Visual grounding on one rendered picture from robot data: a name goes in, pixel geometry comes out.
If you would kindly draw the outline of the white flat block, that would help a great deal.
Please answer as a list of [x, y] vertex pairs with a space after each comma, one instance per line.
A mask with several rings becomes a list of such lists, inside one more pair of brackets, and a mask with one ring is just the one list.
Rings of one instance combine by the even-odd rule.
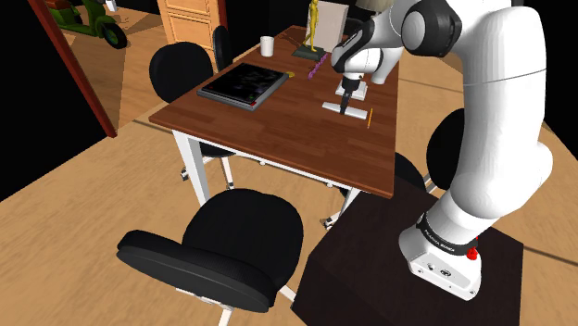
[[[342, 83], [339, 83], [339, 86], [335, 90], [335, 93], [337, 95], [342, 96], [344, 94], [344, 91], [345, 91], [345, 89], [342, 87]], [[367, 83], [364, 81], [361, 81], [357, 90], [355, 90], [352, 93], [351, 98], [359, 100], [359, 101], [363, 101], [365, 99], [366, 93], [367, 93]]]

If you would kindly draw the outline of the light wooden cabinet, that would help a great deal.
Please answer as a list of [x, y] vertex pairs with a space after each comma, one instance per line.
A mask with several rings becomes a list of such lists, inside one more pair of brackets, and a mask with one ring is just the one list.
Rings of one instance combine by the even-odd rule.
[[157, 0], [157, 4], [169, 44], [198, 44], [215, 60], [213, 31], [226, 25], [224, 0]]

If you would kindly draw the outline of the black tablet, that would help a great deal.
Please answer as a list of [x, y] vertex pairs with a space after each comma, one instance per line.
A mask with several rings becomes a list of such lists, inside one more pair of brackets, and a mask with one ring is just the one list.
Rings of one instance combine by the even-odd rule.
[[288, 79], [287, 73], [241, 63], [196, 93], [223, 104], [255, 111]]

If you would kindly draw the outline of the brown wooden table white legs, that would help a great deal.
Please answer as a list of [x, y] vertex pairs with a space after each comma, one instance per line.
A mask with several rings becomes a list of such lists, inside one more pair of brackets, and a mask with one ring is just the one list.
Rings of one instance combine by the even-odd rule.
[[322, 107], [324, 102], [340, 102], [335, 90], [342, 78], [325, 62], [308, 80], [314, 62], [292, 56], [305, 34], [305, 28], [291, 26], [275, 36], [272, 57], [258, 49], [242, 57], [247, 64], [295, 74], [255, 111], [191, 90], [150, 116], [150, 122], [172, 130], [200, 204], [210, 197], [202, 143], [346, 188], [348, 204], [360, 192], [392, 197], [398, 70], [391, 70], [385, 84], [370, 84], [364, 101], [352, 102], [368, 114], [373, 108], [367, 129], [367, 119]]

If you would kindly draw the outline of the purple pen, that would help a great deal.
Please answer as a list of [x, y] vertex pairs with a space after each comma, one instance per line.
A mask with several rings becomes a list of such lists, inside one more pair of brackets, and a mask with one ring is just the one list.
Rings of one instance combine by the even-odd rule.
[[316, 72], [319, 70], [319, 68], [322, 66], [322, 64], [324, 63], [324, 61], [326, 60], [326, 58], [327, 58], [328, 55], [329, 55], [328, 53], [325, 53], [325, 54], [320, 58], [320, 60], [315, 64], [315, 66], [309, 71], [309, 73], [308, 73], [308, 80], [311, 80], [311, 79], [314, 77], [315, 73], [316, 73]]

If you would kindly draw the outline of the pale upright box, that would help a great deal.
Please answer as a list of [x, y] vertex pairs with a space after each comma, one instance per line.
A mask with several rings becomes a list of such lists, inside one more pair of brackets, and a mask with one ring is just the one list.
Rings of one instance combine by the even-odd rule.
[[318, 2], [319, 23], [313, 39], [315, 47], [332, 52], [342, 42], [348, 9], [349, 5]]

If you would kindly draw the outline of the white long flat remote control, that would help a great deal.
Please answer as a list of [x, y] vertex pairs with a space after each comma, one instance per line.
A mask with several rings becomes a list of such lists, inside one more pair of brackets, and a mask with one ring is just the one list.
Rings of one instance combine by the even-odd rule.
[[339, 104], [336, 103], [329, 103], [324, 102], [322, 107], [325, 109], [329, 109], [333, 112], [339, 113], [341, 115], [357, 118], [357, 119], [366, 119], [368, 117], [368, 112], [366, 110], [354, 108], [354, 107], [346, 107], [341, 108]]

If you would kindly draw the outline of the green scooter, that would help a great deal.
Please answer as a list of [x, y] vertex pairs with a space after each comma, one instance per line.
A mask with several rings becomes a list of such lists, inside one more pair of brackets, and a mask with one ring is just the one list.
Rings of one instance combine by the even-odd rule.
[[115, 49], [123, 49], [128, 40], [123, 29], [110, 17], [104, 6], [111, 12], [118, 10], [116, 0], [81, 0], [88, 13], [88, 24], [85, 25], [80, 11], [70, 0], [44, 0], [49, 12], [62, 30], [105, 39]]

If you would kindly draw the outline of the yellow figure on dark base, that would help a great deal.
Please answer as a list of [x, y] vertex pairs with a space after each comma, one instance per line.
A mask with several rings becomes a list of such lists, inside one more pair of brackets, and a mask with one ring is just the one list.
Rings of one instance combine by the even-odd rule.
[[320, 61], [326, 54], [326, 51], [321, 47], [314, 45], [314, 37], [316, 28], [319, 23], [319, 0], [311, 0], [308, 6], [308, 28], [309, 32], [306, 35], [303, 43], [293, 52], [292, 56], [297, 56], [314, 61]]

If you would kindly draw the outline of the black office chair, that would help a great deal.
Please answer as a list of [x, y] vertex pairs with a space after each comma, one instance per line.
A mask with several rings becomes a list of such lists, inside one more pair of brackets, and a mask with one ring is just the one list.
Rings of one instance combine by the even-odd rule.
[[218, 71], [233, 63], [230, 34], [222, 25], [213, 31], [213, 51]]
[[178, 42], [159, 48], [149, 64], [152, 86], [170, 104], [214, 75], [206, 50], [198, 44]]
[[237, 308], [266, 313], [277, 295], [295, 299], [287, 283], [303, 237], [302, 219], [289, 202], [233, 189], [201, 206], [180, 242], [133, 230], [119, 241], [117, 257], [181, 293], [221, 307], [219, 326], [228, 326]]
[[428, 172], [425, 176], [399, 153], [395, 156], [395, 176], [427, 193], [437, 188], [448, 190], [458, 167], [464, 113], [463, 108], [453, 111], [434, 130], [426, 148]]

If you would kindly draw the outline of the red door frame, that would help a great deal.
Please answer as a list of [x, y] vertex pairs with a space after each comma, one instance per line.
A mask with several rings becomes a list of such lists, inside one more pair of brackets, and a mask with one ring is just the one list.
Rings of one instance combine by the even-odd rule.
[[71, 51], [66, 38], [58, 28], [56, 22], [52, 18], [52, 15], [49, 13], [48, 7], [44, 4], [43, 0], [28, 0], [28, 2], [37, 19], [44, 27], [47, 36], [50, 38], [55, 49], [58, 51], [64, 64], [69, 70], [71, 77], [78, 85], [85, 100], [94, 112], [94, 115], [99, 121], [102, 129], [108, 137], [116, 137], [118, 134], [115, 127], [113, 126], [100, 100], [94, 92], [92, 85], [89, 83], [79, 61]]

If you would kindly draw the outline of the dark robot stand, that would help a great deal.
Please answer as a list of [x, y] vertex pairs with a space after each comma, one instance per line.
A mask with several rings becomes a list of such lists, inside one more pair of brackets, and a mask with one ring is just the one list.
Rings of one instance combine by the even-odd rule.
[[308, 256], [294, 313], [307, 326], [520, 326], [523, 245], [494, 228], [472, 300], [409, 271], [399, 234], [436, 200], [400, 178], [390, 199], [358, 194]]

